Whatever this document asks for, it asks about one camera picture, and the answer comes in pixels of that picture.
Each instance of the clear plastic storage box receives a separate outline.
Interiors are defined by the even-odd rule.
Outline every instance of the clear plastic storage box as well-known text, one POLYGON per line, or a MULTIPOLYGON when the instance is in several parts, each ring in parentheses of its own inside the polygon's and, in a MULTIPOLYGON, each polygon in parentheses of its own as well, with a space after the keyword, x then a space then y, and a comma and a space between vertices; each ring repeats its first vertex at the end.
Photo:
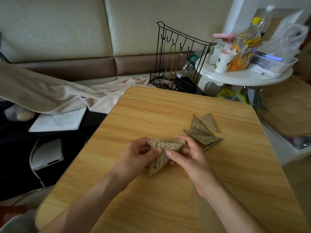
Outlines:
POLYGON ((289 70, 297 61, 297 58, 293 58, 293 60, 289 64, 284 64, 282 62, 274 61, 266 57, 254 54, 249 63, 249 67, 255 71, 270 74, 273 77, 278 77, 283 72, 289 70))

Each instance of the forearm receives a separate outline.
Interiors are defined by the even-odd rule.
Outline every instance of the forearm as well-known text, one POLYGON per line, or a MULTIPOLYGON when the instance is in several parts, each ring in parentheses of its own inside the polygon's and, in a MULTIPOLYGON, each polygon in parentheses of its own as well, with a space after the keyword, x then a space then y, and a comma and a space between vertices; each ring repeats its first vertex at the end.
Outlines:
POLYGON ((267 233, 218 178, 215 178, 205 192, 206 200, 215 210, 228 233, 267 233))
POLYGON ((117 178, 113 174, 108 173, 40 232, 90 232, 104 210, 119 192, 120 188, 117 178))

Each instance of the notebook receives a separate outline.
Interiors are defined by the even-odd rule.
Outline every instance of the notebook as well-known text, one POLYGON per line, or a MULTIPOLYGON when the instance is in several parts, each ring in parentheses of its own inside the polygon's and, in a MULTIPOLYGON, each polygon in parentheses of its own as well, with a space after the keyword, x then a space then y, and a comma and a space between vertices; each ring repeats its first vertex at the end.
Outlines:
POLYGON ((64 114, 40 114, 29 132, 50 132, 77 130, 84 116, 86 108, 64 114))

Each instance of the hand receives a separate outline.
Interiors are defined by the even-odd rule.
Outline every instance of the hand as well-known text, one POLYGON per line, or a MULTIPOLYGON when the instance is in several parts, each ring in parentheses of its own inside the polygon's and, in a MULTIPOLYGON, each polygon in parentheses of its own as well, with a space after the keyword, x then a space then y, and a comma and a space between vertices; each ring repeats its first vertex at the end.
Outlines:
POLYGON ((126 189, 149 162, 162 154, 161 148, 150 150, 150 145, 151 140, 148 137, 130 141, 110 170, 109 173, 117 177, 121 191, 126 189))
POLYGON ((176 162, 184 168, 200 196, 207 199, 206 188, 218 179, 203 154, 203 150, 190 137, 176 136, 175 139, 185 139, 189 147, 182 147, 180 153, 173 150, 167 151, 167 156, 173 160, 171 164, 176 162))

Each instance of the round white side table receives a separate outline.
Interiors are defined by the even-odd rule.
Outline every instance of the round white side table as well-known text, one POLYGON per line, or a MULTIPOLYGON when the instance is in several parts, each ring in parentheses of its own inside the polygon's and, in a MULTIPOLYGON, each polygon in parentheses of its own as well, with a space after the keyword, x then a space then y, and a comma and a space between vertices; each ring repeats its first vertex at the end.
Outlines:
POLYGON ((195 64, 195 68, 197 71, 199 71, 203 63, 202 69, 200 71, 202 77, 197 85, 203 92, 208 90, 209 82, 213 82, 218 86, 223 86, 224 84, 231 84, 236 86, 264 86, 283 82, 293 74, 292 68, 277 78, 274 78, 268 74, 262 75, 261 73, 251 69, 218 73, 215 71, 215 66, 206 63, 207 58, 208 55, 206 56, 205 62, 200 62, 199 65, 200 59, 198 59, 195 64))

